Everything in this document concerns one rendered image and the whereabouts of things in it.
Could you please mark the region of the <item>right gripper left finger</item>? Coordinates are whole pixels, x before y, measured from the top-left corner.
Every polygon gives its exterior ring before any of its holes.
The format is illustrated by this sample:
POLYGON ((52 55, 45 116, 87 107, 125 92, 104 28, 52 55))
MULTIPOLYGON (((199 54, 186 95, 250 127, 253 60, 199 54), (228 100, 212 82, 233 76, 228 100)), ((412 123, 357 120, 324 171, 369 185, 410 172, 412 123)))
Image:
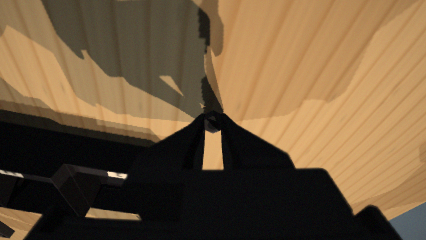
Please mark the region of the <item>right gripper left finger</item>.
POLYGON ((182 167, 183 169, 203 169, 204 147, 205 113, 201 113, 186 127, 139 152, 131 168, 182 167))

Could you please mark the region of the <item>black rack of three bins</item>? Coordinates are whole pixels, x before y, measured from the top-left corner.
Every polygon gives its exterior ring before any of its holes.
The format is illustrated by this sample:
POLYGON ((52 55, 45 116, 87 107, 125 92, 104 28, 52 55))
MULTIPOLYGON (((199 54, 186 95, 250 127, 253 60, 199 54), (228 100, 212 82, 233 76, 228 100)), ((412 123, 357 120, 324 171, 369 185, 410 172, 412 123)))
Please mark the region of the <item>black rack of three bins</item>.
POLYGON ((120 187, 147 148, 0 121, 0 207, 43 214, 57 204, 78 217, 90 208, 137 214, 120 187))

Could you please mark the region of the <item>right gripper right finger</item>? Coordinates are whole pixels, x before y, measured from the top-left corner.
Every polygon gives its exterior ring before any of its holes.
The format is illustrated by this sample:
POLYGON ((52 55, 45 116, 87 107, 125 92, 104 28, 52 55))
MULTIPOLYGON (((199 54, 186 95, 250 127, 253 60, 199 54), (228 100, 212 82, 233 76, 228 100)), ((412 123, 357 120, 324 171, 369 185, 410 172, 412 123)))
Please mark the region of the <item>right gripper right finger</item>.
POLYGON ((295 168, 287 152, 237 125, 225 113, 221 119, 223 169, 295 168))

